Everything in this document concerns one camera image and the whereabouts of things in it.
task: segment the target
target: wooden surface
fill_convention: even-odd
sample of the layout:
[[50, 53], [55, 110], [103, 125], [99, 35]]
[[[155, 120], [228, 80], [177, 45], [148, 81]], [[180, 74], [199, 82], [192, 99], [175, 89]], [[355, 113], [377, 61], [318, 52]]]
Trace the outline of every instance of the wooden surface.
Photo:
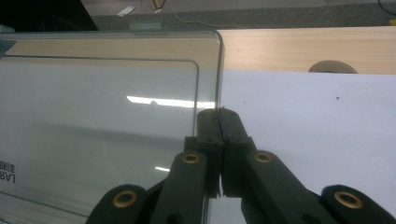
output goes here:
[[336, 60], [360, 74], [396, 74], [396, 27], [219, 31], [225, 69], [307, 72]]
[[[396, 27], [221, 30], [224, 69], [307, 72], [320, 61], [347, 63], [360, 74], [396, 74]], [[7, 54], [192, 59], [217, 66], [215, 39], [19, 40]]]

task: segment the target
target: cable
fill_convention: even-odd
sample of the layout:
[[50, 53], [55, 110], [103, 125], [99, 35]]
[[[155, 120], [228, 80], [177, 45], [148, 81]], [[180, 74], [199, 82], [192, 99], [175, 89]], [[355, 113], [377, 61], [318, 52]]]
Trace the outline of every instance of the cable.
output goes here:
[[382, 8], [382, 10], [388, 12], [389, 14], [392, 14], [392, 15], [396, 16], [396, 12], [392, 12], [392, 11], [389, 11], [389, 10], [387, 10], [386, 8], [384, 8], [384, 7], [382, 6], [380, 0], [378, 0], [378, 5]]
[[182, 19], [176, 14], [176, 12], [174, 12], [174, 15], [175, 15], [175, 17], [176, 17], [179, 21], [182, 21], [182, 22], [185, 22], [185, 23], [200, 23], [200, 24], [202, 24], [202, 25], [212, 26], [212, 27], [236, 27], [236, 28], [240, 28], [240, 29], [247, 29], [246, 27], [239, 26], [239, 25], [219, 25], [219, 24], [210, 24], [210, 23], [206, 23], [206, 22], [203, 22], [203, 21], [185, 21], [185, 20], [182, 20]]

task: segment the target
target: gray floor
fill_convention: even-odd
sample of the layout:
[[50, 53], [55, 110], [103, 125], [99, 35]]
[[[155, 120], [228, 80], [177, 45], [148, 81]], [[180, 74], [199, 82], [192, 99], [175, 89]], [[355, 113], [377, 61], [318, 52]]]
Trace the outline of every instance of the gray floor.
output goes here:
[[[241, 29], [385, 26], [396, 16], [377, 0], [166, 0], [154, 13], [149, 0], [82, 0], [99, 30], [134, 29], [145, 22], [161, 22], [164, 29]], [[396, 0], [382, 0], [396, 12]], [[135, 7], [125, 17], [116, 14]]]

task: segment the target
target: transparent plastic lid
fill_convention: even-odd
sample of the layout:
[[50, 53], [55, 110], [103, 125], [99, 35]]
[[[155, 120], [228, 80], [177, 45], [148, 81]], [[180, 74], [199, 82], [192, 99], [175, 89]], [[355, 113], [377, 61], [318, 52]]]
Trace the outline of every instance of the transparent plastic lid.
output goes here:
[[165, 179], [218, 104], [221, 54], [213, 32], [0, 35], [0, 218], [84, 223]]

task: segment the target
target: screw hole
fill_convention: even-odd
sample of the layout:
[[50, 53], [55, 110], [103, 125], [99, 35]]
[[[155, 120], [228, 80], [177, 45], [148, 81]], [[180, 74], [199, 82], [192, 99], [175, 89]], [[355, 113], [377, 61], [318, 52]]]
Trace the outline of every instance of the screw hole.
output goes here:
[[346, 191], [337, 191], [334, 198], [348, 208], [359, 209], [363, 207], [363, 202], [355, 194]]
[[183, 157], [183, 161], [186, 163], [196, 163], [198, 160], [199, 157], [195, 154], [189, 154]]
[[254, 158], [260, 162], [269, 162], [272, 159], [271, 155], [264, 152], [257, 153]]
[[183, 219], [181, 214], [175, 213], [168, 217], [168, 224], [182, 224]]
[[129, 207], [137, 201], [137, 194], [133, 190], [124, 190], [118, 193], [114, 199], [113, 204], [118, 208]]

